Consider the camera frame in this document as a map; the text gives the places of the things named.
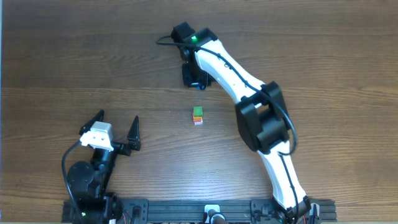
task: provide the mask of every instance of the small cube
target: small cube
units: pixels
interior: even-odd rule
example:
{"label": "small cube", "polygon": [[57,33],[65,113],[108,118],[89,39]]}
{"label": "small cube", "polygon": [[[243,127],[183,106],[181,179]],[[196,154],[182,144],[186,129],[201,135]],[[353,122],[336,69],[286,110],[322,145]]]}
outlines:
{"label": "small cube", "polygon": [[203,108],[201,106],[193,107],[193,116],[194,117],[202,117],[203,116]]}

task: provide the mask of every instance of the wooden table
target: wooden table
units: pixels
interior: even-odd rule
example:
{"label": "wooden table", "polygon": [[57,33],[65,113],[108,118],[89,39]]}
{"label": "wooden table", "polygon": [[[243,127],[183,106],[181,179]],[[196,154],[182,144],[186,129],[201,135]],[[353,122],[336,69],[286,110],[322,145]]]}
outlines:
{"label": "wooden table", "polygon": [[[1,221],[59,222],[61,158],[100,109],[142,150],[120,157],[110,190],[150,200],[270,198],[215,83],[182,83],[179,52],[155,45],[188,21],[284,92],[298,130],[298,178],[336,200],[339,221],[398,220],[398,2],[4,0]],[[204,123],[192,123],[193,106]],[[79,147],[67,165],[88,160]]]}

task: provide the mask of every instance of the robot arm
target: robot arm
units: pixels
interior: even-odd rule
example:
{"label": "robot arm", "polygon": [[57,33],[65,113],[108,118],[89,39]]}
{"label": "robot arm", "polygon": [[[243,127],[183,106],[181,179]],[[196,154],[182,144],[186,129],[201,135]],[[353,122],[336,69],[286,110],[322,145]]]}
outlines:
{"label": "robot arm", "polygon": [[[184,22],[174,27],[171,37],[176,43],[193,44],[221,55],[251,86],[270,96],[273,101],[278,102],[284,111],[287,111],[282,92],[276,83],[265,85],[251,76],[227,53],[221,41],[209,29],[195,32]],[[289,152],[289,135],[287,133],[289,127],[282,119],[280,111],[256,91],[246,86],[218,56],[201,49],[183,46],[179,49],[182,58],[186,61],[186,64],[183,65],[184,84],[204,90],[211,84],[211,81],[217,81],[232,97],[236,105],[239,133],[250,149],[258,152],[261,156],[272,182],[274,198],[284,215],[292,220],[293,217],[301,217],[309,211],[311,209],[310,201],[297,180],[290,156],[284,156],[287,171],[279,156],[279,152]],[[261,106],[268,106],[268,109],[259,112],[257,109]],[[297,204],[287,173],[290,174],[297,194],[298,214],[296,214]]]}

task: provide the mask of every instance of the black cable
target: black cable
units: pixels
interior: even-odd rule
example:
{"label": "black cable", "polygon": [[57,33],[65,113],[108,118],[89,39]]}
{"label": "black cable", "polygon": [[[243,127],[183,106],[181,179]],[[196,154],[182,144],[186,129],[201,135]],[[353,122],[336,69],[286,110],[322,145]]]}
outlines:
{"label": "black cable", "polygon": [[75,201],[75,198],[74,198],[73,195],[72,195],[72,191],[70,190],[70,186],[69,186],[69,183],[68,183],[68,177],[67,177],[67,171],[66,171],[66,169],[65,169],[65,161],[66,161],[66,159],[67,159],[67,156],[69,155],[69,153],[70,153],[72,150],[74,150],[74,148],[76,148],[77,145],[79,145],[79,143],[80,143],[80,140],[77,141],[76,143],[74,143],[74,144],[64,153],[64,155],[63,155],[63,157],[62,157],[62,174],[63,174],[63,180],[65,181],[65,185],[67,186],[67,190],[68,190],[68,193],[69,193],[69,196],[70,196],[70,201],[71,201],[71,203],[72,203],[72,207],[75,209],[75,211],[76,211],[76,213],[77,213],[77,216],[78,216],[78,218],[79,218],[80,223],[81,223],[81,224],[84,224],[83,216],[82,216],[82,214],[81,214],[81,212],[80,212],[80,209],[79,209],[78,206],[77,206],[77,203],[76,203],[76,201]]}
{"label": "black cable", "polygon": [[290,178],[289,171],[287,170],[287,166],[286,166],[285,160],[283,158],[283,156],[289,156],[289,155],[293,154],[294,151],[296,150],[296,147],[297,147],[297,132],[296,132],[296,129],[295,129],[294,125],[293,125],[292,120],[289,118],[287,113],[282,109],[282,107],[278,103],[276,103],[270,96],[268,96],[267,94],[265,94],[262,91],[258,90],[254,86],[250,85],[249,82],[247,80],[245,80],[242,77],[242,75],[231,65],[231,63],[228,60],[226,60],[223,56],[221,56],[221,54],[216,53],[216,52],[214,52],[212,50],[206,49],[204,47],[193,45],[193,44],[160,42],[162,39],[166,39],[166,38],[171,38],[171,36],[170,35],[166,35],[166,36],[163,36],[163,37],[159,38],[157,40],[156,44],[157,45],[177,46],[177,47],[186,47],[186,48],[190,48],[190,49],[203,50],[203,51],[208,52],[208,53],[210,53],[212,55],[215,55],[219,59],[222,59],[222,61],[225,62],[225,64],[229,67],[229,69],[234,71],[235,74],[241,79],[241,81],[246,86],[248,86],[250,89],[252,89],[256,93],[258,93],[261,96],[263,96],[269,103],[271,103],[273,106],[275,106],[282,113],[282,115],[284,116],[285,122],[289,125],[289,128],[292,130],[293,144],[292,144],[292,149],[288,153],[278,152],[278,155],[279,155],[279,157],[282,160],[282,163],[284,165],[285,172],[286,172],[286,175],[287,175],[287,179],[289,180],[289,184],[290,184],[290,187],[292,188],[294,199],[295,199],[295,202],[296,202],[296,214],[295,214],[295,218],[294,218],[294,224],[296,224],[297,223],[297,219],[298,219],[298,215],[299,215],[299,201],[297,199],[297,194],[296,194],[296,191],[294,189],[294,186],[293,186],[293,183],[292,183],[292,179]]}

